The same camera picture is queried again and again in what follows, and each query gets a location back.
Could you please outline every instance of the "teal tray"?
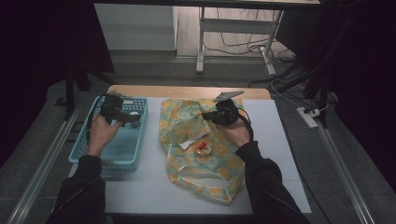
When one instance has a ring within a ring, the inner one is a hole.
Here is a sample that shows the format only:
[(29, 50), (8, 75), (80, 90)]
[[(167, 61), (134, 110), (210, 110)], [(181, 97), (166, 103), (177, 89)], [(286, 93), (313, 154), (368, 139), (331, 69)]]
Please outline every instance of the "teal tray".
[[(126, 123), (124, 127), (119, 129), (114, 139), (105, 147), (101, 156), (102, 169), (108, 172), (132, 172), (137, 169), (147, 116), (149, 113), (148, 101), (146, 98), (122, 98), (122, 100), (124, 100), (124, 103), (121, 111), (125, 113), (139, 113), (141, 115), (141, 125), (134, 128), (130, 123)], [(104, 99), (99, 101), (94, 113), (99, 113), (100, 108), (98, 107), (103, 103), (103, 101)], [(85, 132), (88, 123), (88, 116), (85, 118), (85, 122), (78, 135), (78, 139), (69, 156), (69, 161), (73, 163), (78, 163), (78, 159), (85, 155), (88, 147)]]

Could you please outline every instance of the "translucent yellow bag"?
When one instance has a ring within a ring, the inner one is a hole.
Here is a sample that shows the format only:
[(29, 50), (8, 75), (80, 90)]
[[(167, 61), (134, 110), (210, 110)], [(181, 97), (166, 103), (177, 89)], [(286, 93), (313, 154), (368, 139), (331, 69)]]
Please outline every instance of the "translucent yellow bag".
[[(242, 107), (242, 101), (235, 104)], [(204, 99), (163, 101), (160, 141), (168, 152), (166, 169), (172, 183), (230, 203), (244, 179), (245, 169), (243, 161), (234, 154), (237, 148), (201, 116), (216, 110), (215, 105), (213, 100)], [(210, 154), (197, 155), (197, 146), (211, 149)]]

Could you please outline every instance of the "person's left hand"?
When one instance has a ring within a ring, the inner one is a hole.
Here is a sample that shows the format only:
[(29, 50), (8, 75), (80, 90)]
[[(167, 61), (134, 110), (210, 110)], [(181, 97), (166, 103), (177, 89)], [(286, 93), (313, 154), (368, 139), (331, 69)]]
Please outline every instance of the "person's left hand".
[(109, 125), (101, 115), (93, 115), (90, 145), (86, 154), (100, 157), (102, 150), (116, 136), (120, 126), (122, 126), (122, 122), (117, 121), (114, 125)]

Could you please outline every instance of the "power strip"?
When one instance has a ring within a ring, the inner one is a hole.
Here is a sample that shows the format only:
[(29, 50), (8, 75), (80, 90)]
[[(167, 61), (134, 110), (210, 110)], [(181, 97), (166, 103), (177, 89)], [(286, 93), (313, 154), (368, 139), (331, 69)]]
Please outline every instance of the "power strip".
[(314, 121), (314, 119), (312, 119), (311, 115), (309, 115), (308, 113), (305, 114), (304, 111), (305, 111), (305, 108), (303, 108), (303, 107), (297, 108), (297, 112), (303, 118), (303, 120), (305, 121), (306, 125), (308, 125), (308, 127), (310, 129), (317, 128), (318, 127), (317, 122)]

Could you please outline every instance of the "black long-sleeve shirt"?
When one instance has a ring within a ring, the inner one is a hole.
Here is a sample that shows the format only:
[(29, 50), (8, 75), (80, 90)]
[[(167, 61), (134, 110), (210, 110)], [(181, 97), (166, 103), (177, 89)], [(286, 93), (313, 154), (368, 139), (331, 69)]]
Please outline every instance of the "black long-sleeve shirt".
[[(256, 223), (309, 223), (304, 222), (300, 209), (283, 186), (279, 167), (262, 157), (256, 141), (241, 146), (236, 155), (245, 162), (247, 191)], [(56, 215), (49, 218), (49, 223), (106, 223), (106, 183), (100, 178), (100, 161), (94, 156), (79, 159), (76, 173), (63, 182), (54, 208)]]

